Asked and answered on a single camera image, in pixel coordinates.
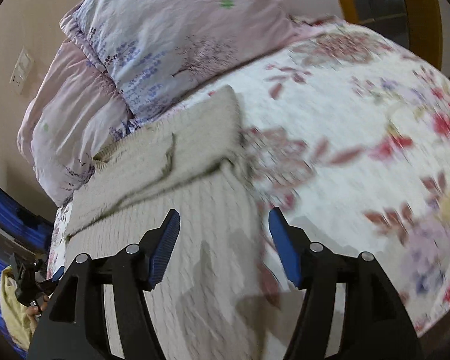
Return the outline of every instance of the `white switch plate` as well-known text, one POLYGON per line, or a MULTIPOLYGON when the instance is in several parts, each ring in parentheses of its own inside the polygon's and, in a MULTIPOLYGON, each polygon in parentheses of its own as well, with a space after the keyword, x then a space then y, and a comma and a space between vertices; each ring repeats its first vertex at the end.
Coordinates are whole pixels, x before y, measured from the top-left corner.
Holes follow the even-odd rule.
POLYGON ((34 65, 34 59, 30 56, 27 50, 22 49, 18 57, 18 61, 13 69, 12 77, 10 78, 10 84, 13 87, 15 93, 20 95, 27 80, 28 75, 34 65))

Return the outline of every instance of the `bed sheet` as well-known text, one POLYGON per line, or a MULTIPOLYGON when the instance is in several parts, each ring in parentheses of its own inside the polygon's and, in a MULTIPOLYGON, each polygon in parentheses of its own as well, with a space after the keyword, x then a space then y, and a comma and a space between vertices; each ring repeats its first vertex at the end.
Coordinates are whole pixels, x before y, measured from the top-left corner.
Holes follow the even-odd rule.
MULTIPOLYGON (((333 24, 219 77, 162 117, 226 84, 240 99, 263 215, 262 359, 284 355, 303 298, 271 240, 266 215, 274 206, 335 253, 372 252, 416 331, 426 332, 450 309, 450 81, 367 28, 333 24)), ((58 210, 49 274, 65 261, 71 208, 58 210)), ((336 326, 343 299, 339 287, 336 326)), ((328 355, 339 338, 333 327, 328 355)))

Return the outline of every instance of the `pink pillow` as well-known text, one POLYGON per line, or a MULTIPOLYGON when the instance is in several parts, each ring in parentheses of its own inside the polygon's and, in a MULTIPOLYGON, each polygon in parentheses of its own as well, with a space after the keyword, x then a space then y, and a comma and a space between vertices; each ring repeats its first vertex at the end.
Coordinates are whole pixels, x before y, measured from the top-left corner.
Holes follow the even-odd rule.
POLYGON ((294 24, 282 2, 84 0, 61 28, 145 123, 205 80, 320 31, 294 24))
POLYGON ((113 81, 66 40, 28 106, 18 149, 61 205, 88 181, 92 157, 127 133, 129 117, 113 81))

